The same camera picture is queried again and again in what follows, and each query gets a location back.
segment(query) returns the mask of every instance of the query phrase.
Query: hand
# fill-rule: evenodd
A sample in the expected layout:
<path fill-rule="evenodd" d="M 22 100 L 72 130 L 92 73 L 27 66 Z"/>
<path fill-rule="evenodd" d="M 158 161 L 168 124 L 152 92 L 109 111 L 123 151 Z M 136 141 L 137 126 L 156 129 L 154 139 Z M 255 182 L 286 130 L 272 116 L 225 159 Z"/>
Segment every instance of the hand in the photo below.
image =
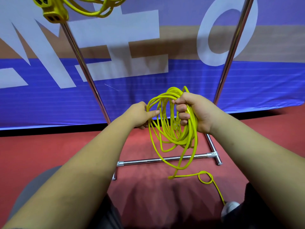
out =
<path fill-rule="evenodd" d="M 133 127 L 145 129 L 148 127 L 148 119 L 156 117 L 158 114 L 160 114 L 159 110 L 147 112 L 146 106 L 147 104 L 142 101 L 140 103 L 133 104 L 124 113 L 128 120 L 130 120 L 133 124 Z"/>
<path fill-rule="evenodd" d="M 172 102 L 177 104 L 176 109 L 179 112 L 178 117 L 182 126 L 185 126 L 190 118 L 190 115 L 185 112 L 186 104 L 192 107 L 198 118 L 197 131 L 202 133 L 212 135 L 212 130 L 219 122 L 219 117 L 225 114 L 208 99 L 189 92 L 184 92 L 180 98 L 172 100 Z"/>

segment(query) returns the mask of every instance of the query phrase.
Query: coiled yellow extension cord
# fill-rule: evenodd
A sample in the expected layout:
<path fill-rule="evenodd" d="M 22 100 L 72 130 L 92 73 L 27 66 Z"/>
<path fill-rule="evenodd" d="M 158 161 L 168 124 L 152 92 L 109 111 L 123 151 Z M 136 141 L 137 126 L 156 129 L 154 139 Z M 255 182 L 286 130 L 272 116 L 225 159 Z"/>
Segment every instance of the coiled yellow extension cord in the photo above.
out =
<path fill-rule="evenodd" d="M 91 2 L 91 3 L 97 3 L 102 4 L 102 7 L 99 11 L 90 12 L 83 7 L 81 7 L 79 4 L 77 4 L 74 0 L 62 0 L 69 8 L 74 10 L 75 12 L 88 16 L 88 17 L 98 17 L 98 18 L 105 18 L 111 12 L 113 11 L 114 7 L 120 6 L 124 1 L 126 0 L 79 0 L 84 2 Z"/>
<path fill-rule="evenodd" d="M 199 181 L 201 181 L 202 183 L 204 183 L 204 184 L 213 183 L 215 185 L 223 204 L 225 204 L 224 199 L 221 195 L 221 192 L 220 192 L 218 186 L 216 185 L 216 183 L 214 181 L 213 176 L 210 173 L 208 173 L 207 171 L 200 171 L 199 173 L 188 174 L 188 175 L 177 175 L 178 170 L 186 169 L 191 164 L 191 162 L 196 154 L 197 145 L 198 145 L 198 136 L 197 136 L 198 119 L 197 119 L 196 115 L 194 114 L 192 107 L 187 105 L 186 112 L 189 113 L 190 119 L 188 120 L 188 124 L 184 127 L 183 131 L 181 131 L 180 120 L 178 118 L 178 115 L 176 118 L 174 116 L 174 104 L 172 103 L 172 100 L 176 100 L 177 98 L 179 98 L 184 91 L 189 92 L 189 90 L 185 86 L 183 87 L 182 91 L 179 88 L 172 87 L 172 88 L 169 88 L 167 90 L 167 92 L 162 93 L 161 95 L 158 95 L 155 98 L 152 98 L 148 102 L 146 111 L 150 111 L 150 109 L 155 104 L 158 103 L 157 109 L 160 110 L 160 121 L 161 121 L 161 126 L 162 126 L 162 129 L 161 129 L 158 116 L 157 116 L 157 123 L 155 123 L 154 120 L 149 119 L 148 128 L 149 128 L 150 138 L 152 140 L 152 145 L 153 145 L 156 153 L 158 154 L 158 156 L 161 158 L 161 160 L 163 162 L 165 162 L 167 165 L 176 169 L 173 176 L 168 177 L 169 179 L 173 179 L 175 177 L 190 177 L 190 176 L 197 175 Z M 169 121 L 166 116 L 166 105 L 168 102 L 170 102 L 170 124 L 169 124 Z M 159 135 L 157 134 L 153 124 L 155 125 L 156 129 L 159 131 Z M 165 161 L 164 158 L 161 156 L 161 154 L 158 152 L 158 150 L 155 146 L 154 140 L 153 140 L 151 129 L 153 129 L 156 137 L 160 141 L 160 147 L 161 147 L 162 152 L 165 152 L 165 153 L 169 152 L 169 151 L 173 150 L 174 148 L 176 148 L 178 145 L 180 145 L 181 147 L 184 148 L 177 166 Z M 167 138 L 168 141 L 162 141 L 162 135 L 165 138 Z M 174 145 L 170 149 L 164 150 L 162 143 L 173 143 Z M 193 148 L 193 153 L 192 153 L 191 158 L 189 159 L 188 163 L 185 166 L 181 167 L 180 165 L 182 162 L 182 158 L 185 155 L 185 152 L 188 148 Z M 202 181 L 200 178 L 201 174 L 207 174 L 211 178 L 211 181 L 209 181 L 209 182 Z"/>

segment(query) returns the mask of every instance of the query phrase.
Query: forearm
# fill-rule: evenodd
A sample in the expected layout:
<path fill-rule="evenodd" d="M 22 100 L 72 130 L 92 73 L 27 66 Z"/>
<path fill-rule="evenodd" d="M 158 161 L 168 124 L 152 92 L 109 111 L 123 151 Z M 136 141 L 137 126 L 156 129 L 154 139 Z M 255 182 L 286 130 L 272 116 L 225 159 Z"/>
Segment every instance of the forearm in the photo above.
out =
<path fill-rule="evenodd" d="M 133 126 L 117 118 L 63 165 L 4 228 L 85 228 L 109 187 Z"/>
<path fill-rule="evenodd" d="M 304 158 L 227 114 L 211 134 L 279 219 L 294 228 L 304 223 Z"/>

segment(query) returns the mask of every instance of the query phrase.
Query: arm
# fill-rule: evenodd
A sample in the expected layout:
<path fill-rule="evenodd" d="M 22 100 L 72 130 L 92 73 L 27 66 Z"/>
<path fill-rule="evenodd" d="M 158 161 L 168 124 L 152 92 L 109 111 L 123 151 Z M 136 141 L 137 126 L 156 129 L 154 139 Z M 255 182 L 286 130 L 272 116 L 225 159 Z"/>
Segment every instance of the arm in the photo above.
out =
<path fill-rule="evenodd" d="M 198 131 L 214 136 L 282 223 L 305 228 L 305 158 L 263 137 L 202 96 L 184 93 L 175 103 L 181 125 L 189 119 L 185 104 L 193 107 Z"/>
<path fill-rule="evenodd" d="M 159 111 L 132 105 L 64 164 L 3 227 L 86 228 L 107 193 L 123 145 L 134 127 Z"/>

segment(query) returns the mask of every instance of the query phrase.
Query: red carpet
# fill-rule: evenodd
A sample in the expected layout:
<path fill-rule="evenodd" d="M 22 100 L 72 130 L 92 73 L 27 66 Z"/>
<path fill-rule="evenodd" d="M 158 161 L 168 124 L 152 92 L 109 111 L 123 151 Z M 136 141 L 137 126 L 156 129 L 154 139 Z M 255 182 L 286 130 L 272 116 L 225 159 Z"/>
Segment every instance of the red carpet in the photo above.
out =
<path fill-rule="evenodd" d="M 257 132 L 305 156 L 305 105 L 277 110 L 282 115 L 244 120 Z M 33 135 L 0 138 L 0 227 L 22 189 L 40 173 L 64 164 L 98 132 Z M 223 165 L 213 158 L 194 160 L 179 174 L 206 170 L 226 201 L 242 202 L 247 179 L 217 142 Z M 200 135 L 197 153 L 208 152 Z M 164 156 L 178 156 L 181 149 Z M 134 129 L 120 160 L 155 158 L 148 130 Z M 200 183 L 197 177 L 168 180 L 173 169 L 163 163 L 118 168 L 118 177 L 109 195 L 119 209 L 127 228 L 200 228 L 213 227 L 219 220 L 222 203 L 215 187 Z"/>

